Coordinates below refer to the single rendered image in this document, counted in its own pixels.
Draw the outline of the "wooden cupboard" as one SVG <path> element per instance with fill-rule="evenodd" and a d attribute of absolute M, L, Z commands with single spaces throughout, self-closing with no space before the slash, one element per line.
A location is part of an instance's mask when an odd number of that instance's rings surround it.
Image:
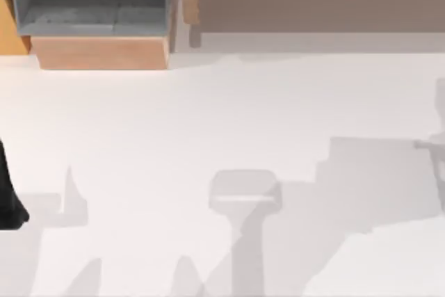
<path fill-rule="evenodd" d="M 30 50 L 30 37 L 17 34 L 13 0 L 0 0 L 0 56 L 24 56 Z"/>

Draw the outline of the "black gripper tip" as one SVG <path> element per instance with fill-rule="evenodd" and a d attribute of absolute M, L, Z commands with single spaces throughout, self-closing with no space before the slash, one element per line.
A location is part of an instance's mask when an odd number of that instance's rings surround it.
<path fill-rule="evenodd" d="M 0 140 L 0 230 L 18 230 L 29 218 L 11 182 L 3 142 Z"/>

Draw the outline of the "pale wooden drawer front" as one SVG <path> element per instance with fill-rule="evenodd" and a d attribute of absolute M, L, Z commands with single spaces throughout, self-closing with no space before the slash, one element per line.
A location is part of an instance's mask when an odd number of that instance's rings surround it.
<path fill-rule="evenodd" d="M 45 70 L 165 70 L 168 37 L 33 36 L 33 51 Z"/>

